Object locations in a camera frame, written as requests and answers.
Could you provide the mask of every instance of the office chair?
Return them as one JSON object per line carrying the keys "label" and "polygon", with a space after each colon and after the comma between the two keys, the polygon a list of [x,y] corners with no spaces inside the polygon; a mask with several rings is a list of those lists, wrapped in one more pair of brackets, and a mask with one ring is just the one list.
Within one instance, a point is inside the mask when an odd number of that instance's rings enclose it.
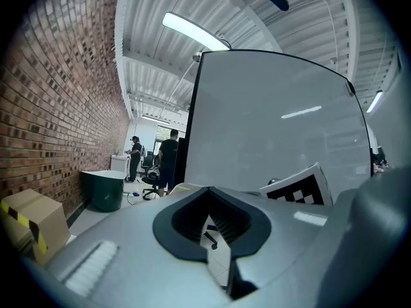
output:
{"label": "office chair", "polygon": [[[153,164],[155,166],[159,165],[159,157],[158,156],[156,156],[156,157],[154,157],[154,159],[152,159],[152,165],[150,167],[152,167]],[[141,179],[146,184],[152,185],[152,188],[143,189],[143,199],[146,200],[146,201],[150,201],[150,199],[147,198],[147,195],[149,195],[151,193],[157,194],[157,190],[158,190],[157,187],[159,185],[159,177],[155,173],[150,173],[149,175],[147,175],[149,168],[146,169],[146,176]]]}
{"label": "office chair", "polygon": [[147,176],[148,170],[153,166],[154,155],[152,151],[147,152],[147,156],[144,158],[143,165],[141,166],[144,171],[145,175]]}

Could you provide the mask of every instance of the person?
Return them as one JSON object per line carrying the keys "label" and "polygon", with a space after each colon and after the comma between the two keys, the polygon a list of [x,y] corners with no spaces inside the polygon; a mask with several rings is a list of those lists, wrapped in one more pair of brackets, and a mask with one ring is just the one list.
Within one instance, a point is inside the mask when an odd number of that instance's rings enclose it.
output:
{"label": "person", "polygon": [[137,167],[139,166],[141,158],[140,138],[133,136],[131,140],[133,141],[133,148],[130,152],[130,177],[128,178],[128,180],[126,180],[126,182],[134,182],[134,180],[136,180]]}
{"label": "person", "polygon": [[172,130],[170,132],[170,139],[161,143],[159,149],[160,162],[160,180],[159,180],[159,196],[164,195],[164,188],[167,186],[167,194],[173,189],[175,157],[177,156],[177,138],[179,132]]}

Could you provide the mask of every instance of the ceiling light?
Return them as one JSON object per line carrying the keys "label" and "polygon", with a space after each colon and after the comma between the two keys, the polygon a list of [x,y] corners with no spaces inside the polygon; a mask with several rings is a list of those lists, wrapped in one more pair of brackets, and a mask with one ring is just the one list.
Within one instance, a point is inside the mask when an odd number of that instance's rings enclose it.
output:
{"label": "ceiling light", "polygon": [[289,117],[293,117],[293,116],[299,116],[299,115],[301,115],[301,114],[305,114],[305,113],[309,113],[309,112],[314,112],[314,111],[316,111],[316,110],[320,110],[322,108],[322,106],[316,106],[316,107],[313,107],[313,108],[307,108],[306,110],[301,110],[301,111],[298,111],[298,112],[296,112],[296,113],[291,113],[291,114],[286,114],[286,115],[284,115],[284,116],[282,116],[281,117],[281,119],[288,119]]}
{"label": "ceiling light", "polygon": [[142,116],[142,118],[146,119],[146,120],[150,120],[150,121],[155,121],[155,122],[158,122],[158,123],[169,124],[169,122],[157,120],[157,119],[154,119],[152,117],[148,117],[148,116],[144,116],[144,115]]}
{"label": "ceiling light", "polygon": [[377,91],[377,95],[375,95],[374,100],[371,103],[371,106],[368,108],[367,113],[371,112],[372,109],[377,105],[378,101],[380,100],[381,96],[383,95],[383,91]]}
{"label": "ceiling light", "polygon": [[162,20],[162,24],[187,35],[210,50],[229,50],[229,47],[213,34],[188,19],[177,15],[176,13],[166,13],[166,15],[164,15],[164,19]]}

